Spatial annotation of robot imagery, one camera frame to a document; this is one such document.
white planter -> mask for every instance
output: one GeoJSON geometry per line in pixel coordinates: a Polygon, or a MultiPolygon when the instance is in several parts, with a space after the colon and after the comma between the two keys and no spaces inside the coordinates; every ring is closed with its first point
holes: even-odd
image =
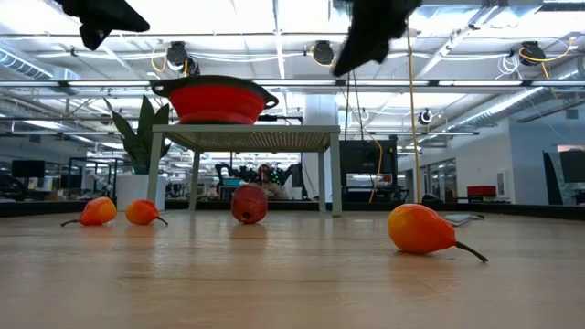
{"type": "MultiPolygon", "coordinates": [[[[156,184],[156,208],[165,210],[166,178],[158,176],[156,184]]],[[[134,200],[148,197],[148,175],[119,175],[116,180],[116,196],[118,211],[126,211],[126,207],[134,200]]]]}

desk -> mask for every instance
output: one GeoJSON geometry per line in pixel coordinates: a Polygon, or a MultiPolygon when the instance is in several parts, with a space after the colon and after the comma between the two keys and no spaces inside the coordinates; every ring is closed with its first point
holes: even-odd
{"type": "MultiPolygon", "coordinates": [[[[302,152],[319,154],[319,210],[325,212],[324,153],[331,154],[332,215],[341,209],[341,166],[339,164],[339,126],[294,125],[155,125],[151,153],[148,199],[156,196],[156,178],[164,138],[195,152],[191,186],[197,186],[200,155],[204,152],[302,152]]],[[[189,209],[195,210],[196,194],[189,198],[189,209]]]]}

table leg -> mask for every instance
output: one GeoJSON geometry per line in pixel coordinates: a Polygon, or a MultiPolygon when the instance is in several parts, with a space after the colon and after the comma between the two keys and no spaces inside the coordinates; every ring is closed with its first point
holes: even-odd
{"type": "Polygon", "coordinates": [[[150,153],[150,170],[148,172],[148,199],[156,203],[156,185],[158,183],[158,163],[161,161],[163,133],[153,133],[153,149],[150,153]]]}
{"type": "Polygon", "coordinates": [[[191,175],[191,193],[189,194],[189,210],[195,210],[197,203],[197,184],[199,178],[199,160],[201,153],[195,150],[193,155],[193,174],[191,175]]]}
{"type": "Polygon", "coordinates": [[[333,216],[340,217],[341,208],[341,164],[339,160],[339,133],[331,133],[329,137],[331,153],[331,191],[333,193],[333,216]]]}
{"type": "Polygon", "coordinates": [[[319,211],[327,211],[327,193],[325,192],[325,153],[319,152],[319,211]]]}

red bowl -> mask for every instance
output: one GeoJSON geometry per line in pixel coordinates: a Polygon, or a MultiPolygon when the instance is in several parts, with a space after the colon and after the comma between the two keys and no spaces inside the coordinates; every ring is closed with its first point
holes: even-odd
{"type": "Polygon", "coordinates": [[[183,124],[254,124],[262,111],[279,102],[254,82],[224,76],[160,80],[153,92],[171,101],[183,124]]]}

red box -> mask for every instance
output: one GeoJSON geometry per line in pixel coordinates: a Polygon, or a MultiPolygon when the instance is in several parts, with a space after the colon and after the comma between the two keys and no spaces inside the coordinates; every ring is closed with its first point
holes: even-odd
{"type": "Polygon", "coordinates": [[[495,196],[495,186],[467,186],[467,196],[495,196]]]}

